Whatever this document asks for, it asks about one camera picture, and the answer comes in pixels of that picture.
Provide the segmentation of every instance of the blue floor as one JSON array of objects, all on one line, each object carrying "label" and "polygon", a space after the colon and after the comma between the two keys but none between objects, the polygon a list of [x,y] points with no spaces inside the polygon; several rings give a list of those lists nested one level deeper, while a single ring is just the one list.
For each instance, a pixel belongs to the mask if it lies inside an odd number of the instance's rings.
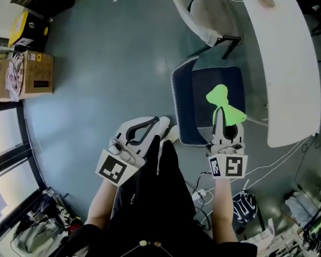
[{"label": "blue floor", "polygon": [[[225,61],[221,56],[226,47],[215,47],[203,53],[195,67],[238,66],[247,114],[265,117],[266,87],[257,40],[244,5],[235,6],[243,24],[243,45]],[[321,57],[321,36],[314,41]],[[170,74],[202,46],[172,0],[77,0],[73,8],[54,17],[46,52],[55,57],[55,93],[26,100],[25,114],[45,182],[61,194],[69,193],[66,200],[84,220],[102,181],[94,171],[110,137],[122,122],[139,116],[167,115],[175,123]],[[271,164],[292,147],[268,147],[264,126],[245,122],[244,130],[248,171]],[[208,170],[205,149],[179,142],[175,148],[185,179],[196,183],[200,172]],[[251,189],[264,219],[272,217],[278,231],[291,224],[281,213],[286,211],[282,196],[296,188],[301,157],[301,152],[295,153]],[[250,175],[250,184],[269,170]],[[320,179],[321,148],[312,149],[298,180],[316,195]],[[235,181],[233,193],[244,183]],[[211,177],[203,176],[199,187],[212,188]],[[258,231],[254,223],[250,233]]]}]

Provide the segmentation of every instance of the white sneaker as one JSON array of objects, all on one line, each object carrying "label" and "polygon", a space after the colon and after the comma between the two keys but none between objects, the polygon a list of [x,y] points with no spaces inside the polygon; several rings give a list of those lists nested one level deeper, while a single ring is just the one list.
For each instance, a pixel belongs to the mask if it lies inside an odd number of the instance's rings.
[{"label": "white sneaker", "polygon": [[169,125],[170,125],[170,119],[166,116],[161,117],[159,119],[159,128],[156,135],[162,138],[164,136],[165,131],[169,127]]},{"label": "white sneaker", "polygon": [[161,141],[160,147],[163,147],[163,143],[165,141],[170,140],[172,143],[174,143],[179,138],[180,138],[180,131],[178,129],[178,125],[175,125],[169,130],[169,133],[167,134],[167,136],[164,137],[164,139]]}]

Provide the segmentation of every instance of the power strip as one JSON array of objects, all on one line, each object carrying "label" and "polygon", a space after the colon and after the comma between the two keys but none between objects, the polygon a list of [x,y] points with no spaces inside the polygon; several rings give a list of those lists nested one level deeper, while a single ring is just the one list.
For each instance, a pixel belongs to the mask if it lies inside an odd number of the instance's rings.
[{"label": "power strip", "polygon": [[195,191],[192,195],[193,202],[206,196],[206,192],[204,189],[201,189],[199,191]]}]

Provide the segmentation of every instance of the white chair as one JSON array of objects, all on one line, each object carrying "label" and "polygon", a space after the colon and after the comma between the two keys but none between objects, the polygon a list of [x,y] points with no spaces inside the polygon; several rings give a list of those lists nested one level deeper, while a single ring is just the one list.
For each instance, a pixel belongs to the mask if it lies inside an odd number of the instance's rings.
[{"label": "white chair", "polygon": [[222,59],[233,51],[241,40],[238,14],[229,0],[173,0],[183,21],[206,44],[189,55],[198,55],[218,44],[230,44]]}]

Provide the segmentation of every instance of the navy blue chair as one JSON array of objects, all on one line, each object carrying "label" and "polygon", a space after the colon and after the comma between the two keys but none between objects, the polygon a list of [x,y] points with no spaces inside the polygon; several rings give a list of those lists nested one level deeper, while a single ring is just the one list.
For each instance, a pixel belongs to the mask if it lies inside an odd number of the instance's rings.
[{"label": "navy blue chair", "polygon": [[212,127],[216,106],[205,96],[216,85],[224,84],[228,89],[231,106],[245,113],[245,96],[241,71],[238,67],[208,67],[193,70],[198,56],[180,64],[171,74],[172,94],[180,141],[184,145],[205,147],[208,142],[198,129]]}]

